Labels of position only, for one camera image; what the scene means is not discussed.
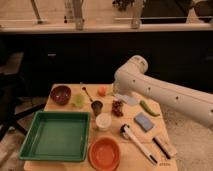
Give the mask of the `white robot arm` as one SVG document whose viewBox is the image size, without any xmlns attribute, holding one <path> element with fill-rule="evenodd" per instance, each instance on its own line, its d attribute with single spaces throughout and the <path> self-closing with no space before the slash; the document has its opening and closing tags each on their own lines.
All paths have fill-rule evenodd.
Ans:
<svg viewBox="0 0 213 171">
<path fill-rule="evenodd" d="M 213 130 L 213 94 L 152 78 L 145 74 L 147 70 L 145 58 L 132 56 L 114 74 L 117 91 L 145 95 Z"/>
</svg>

